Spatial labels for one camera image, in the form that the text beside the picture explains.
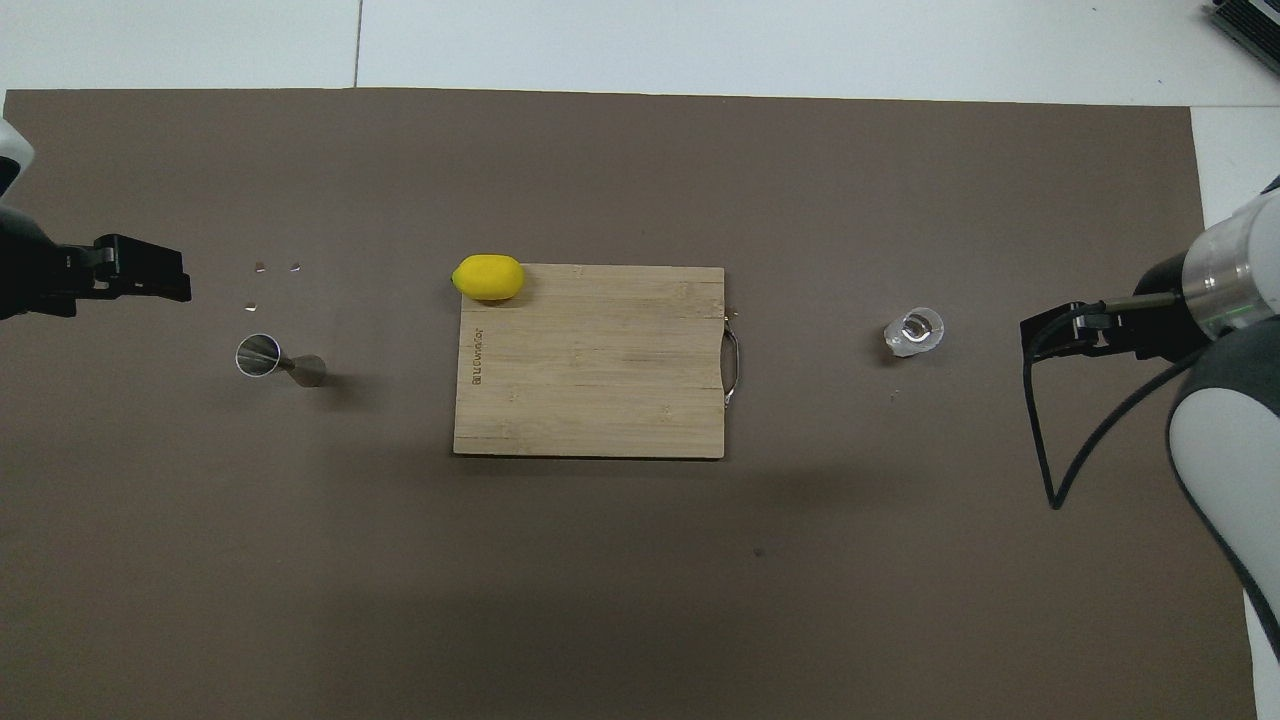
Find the yellow lemon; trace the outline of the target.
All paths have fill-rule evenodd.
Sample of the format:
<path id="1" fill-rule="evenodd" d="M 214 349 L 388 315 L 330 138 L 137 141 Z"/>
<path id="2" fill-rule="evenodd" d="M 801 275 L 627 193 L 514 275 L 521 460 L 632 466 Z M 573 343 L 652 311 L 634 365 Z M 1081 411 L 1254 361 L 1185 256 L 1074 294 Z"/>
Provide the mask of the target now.
<path id="1" fill-rule="evenodd" d="M 480 302 L 499 302 L 516 297 L 525 284 L 524 266 L 502 254 L 474 254 L 451 273 L 461 295 Z"/>

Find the bamboo cutting board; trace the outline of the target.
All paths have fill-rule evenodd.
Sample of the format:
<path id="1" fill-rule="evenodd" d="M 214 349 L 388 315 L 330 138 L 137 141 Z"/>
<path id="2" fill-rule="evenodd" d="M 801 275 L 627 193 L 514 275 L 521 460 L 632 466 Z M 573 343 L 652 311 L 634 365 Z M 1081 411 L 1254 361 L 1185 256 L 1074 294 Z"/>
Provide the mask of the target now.
<path id="1" fill-rule="evenodd" d="M 529 263 L 512 299 L 462 299 L 453 452 L 718 461 L 719 266 Z"/>

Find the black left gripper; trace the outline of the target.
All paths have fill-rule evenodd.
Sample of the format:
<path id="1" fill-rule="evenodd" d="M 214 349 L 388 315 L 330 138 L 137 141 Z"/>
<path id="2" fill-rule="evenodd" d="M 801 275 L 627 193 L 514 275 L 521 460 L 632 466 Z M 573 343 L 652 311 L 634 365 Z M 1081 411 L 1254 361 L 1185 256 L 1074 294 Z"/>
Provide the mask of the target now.
<path id="1" fill-rule="evenodd" d="M 59 245 L 31 217 L 0 206 L 0 322 L 27 313 L 70 318 L 79 300 L 125 296 L 189 302 L 182 254 L 123 234 L 100 236 L 93 247 Z"/>

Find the small clear glass cup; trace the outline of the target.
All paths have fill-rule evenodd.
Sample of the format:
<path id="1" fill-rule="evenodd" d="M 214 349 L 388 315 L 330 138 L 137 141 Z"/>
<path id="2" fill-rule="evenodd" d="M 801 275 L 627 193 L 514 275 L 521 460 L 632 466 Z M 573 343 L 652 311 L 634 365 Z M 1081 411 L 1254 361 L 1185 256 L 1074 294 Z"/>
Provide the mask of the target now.
<path id="1" fill-rule="evenodd" d="M 945 320 L 932 307 L 913 307 L 883 329 L 883 340 L 895 357 L 913 357 L 936 348 L 945 337 Z"/>

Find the brown table mat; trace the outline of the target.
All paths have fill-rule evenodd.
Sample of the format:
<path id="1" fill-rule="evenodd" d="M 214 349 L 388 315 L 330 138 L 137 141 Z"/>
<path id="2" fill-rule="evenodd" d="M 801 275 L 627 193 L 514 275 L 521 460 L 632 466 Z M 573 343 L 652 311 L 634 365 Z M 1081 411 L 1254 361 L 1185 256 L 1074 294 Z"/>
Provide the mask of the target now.
<path id="1" fill-rule="evenodd" d="M 1169 392 L 1044 502 L 1018 324 L 1203 228 L 1190 110 L 13 91 L 193 299 L 0 322 L 0 720 L 1253 720 Z M 449 275 L 722 266 L 716 462 L 457 457 Z M 884 327 L 945 322 L 895 357 Z M 256 333 L 323 386 L 241 375 Z"/>

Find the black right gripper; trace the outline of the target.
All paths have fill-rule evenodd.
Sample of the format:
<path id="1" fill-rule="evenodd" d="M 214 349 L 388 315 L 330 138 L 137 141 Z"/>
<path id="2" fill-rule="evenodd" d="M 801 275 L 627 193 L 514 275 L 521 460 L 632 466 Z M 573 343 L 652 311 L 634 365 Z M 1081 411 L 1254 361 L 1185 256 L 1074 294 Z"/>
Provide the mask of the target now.
<path id="1" fill-rule="evenodd" d="M 1183 297 L 1181 274 L 1187 255 L 1180 252 L 1148 269 L 1133 293 L 1174 293 L 1174 304 L 1164 307 L 1117 314 L 1106 331 L 1089 324 L 1089 316 L 1105 316 L 1105 304 L 1068 302 L 1038 313 L 1019 323 L 1021 347 L 1034 354 L 1092 354 L 1101 345 L 1137 359 L 1181 360 L 1210 345 L 1210 337 L 1192 316 Z"/>

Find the steel double jigger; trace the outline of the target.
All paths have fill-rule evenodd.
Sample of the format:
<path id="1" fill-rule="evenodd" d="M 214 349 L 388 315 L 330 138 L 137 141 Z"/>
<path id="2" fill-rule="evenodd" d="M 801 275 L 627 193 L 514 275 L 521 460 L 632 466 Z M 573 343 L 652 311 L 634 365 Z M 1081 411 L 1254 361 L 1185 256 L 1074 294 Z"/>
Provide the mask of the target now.
<path id="1" fill-rule="evenodd" d="M 320 387 L 328 377 L 326 364 L 319 356 L 289 356 L 276 338 L 265 333 L 251 334 L 239 342 L 236 368 L 248 378 L 284 373 L 305 388 Z"/>

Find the grey ribbed metal device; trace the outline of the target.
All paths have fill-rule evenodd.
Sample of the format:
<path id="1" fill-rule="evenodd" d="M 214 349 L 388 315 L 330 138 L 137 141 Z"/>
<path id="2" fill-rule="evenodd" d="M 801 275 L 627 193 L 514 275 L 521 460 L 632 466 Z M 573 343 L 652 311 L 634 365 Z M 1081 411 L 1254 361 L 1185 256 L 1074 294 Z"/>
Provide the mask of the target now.
<path id="1" fill-rule="evenodd" d="M 1280 0 L 1210 0 L 1210 23 L 1280 76 Z"/>

